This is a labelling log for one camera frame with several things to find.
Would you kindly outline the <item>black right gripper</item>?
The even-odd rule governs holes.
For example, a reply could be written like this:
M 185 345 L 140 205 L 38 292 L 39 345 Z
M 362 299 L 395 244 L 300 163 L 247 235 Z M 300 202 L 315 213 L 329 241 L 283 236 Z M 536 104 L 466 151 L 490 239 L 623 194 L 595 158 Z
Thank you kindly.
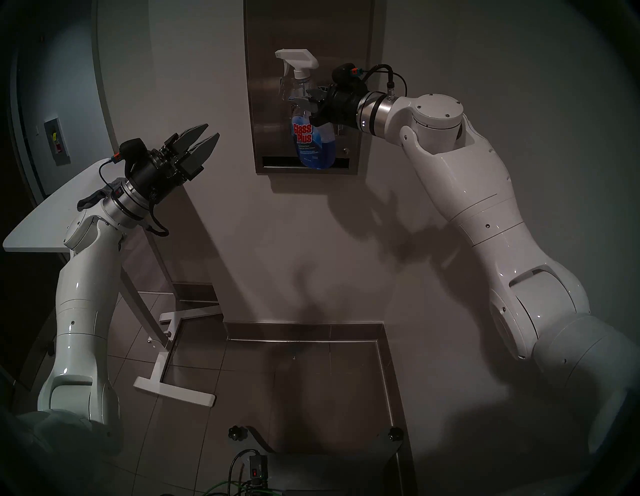
M 331 123 L 357 128 L 360 101 L 368 94 L 366 85 L 331 85 L 307 88 L 302 97 L 289 97 L 289 102 L 312 112 L 312 125 Z

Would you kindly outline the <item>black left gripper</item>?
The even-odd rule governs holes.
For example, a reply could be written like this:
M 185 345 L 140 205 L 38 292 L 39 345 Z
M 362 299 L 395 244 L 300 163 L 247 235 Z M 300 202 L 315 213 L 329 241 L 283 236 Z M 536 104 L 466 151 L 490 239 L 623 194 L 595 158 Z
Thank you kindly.
M 216 133 L 192 146 L 208 126 L 204 123 L 183 131 L 173 144 L 148 150 L 131 167 L 127 179 L 149 205 L 160 204 L 174 189 L 202 172 L 220 139 L 220 133 Z

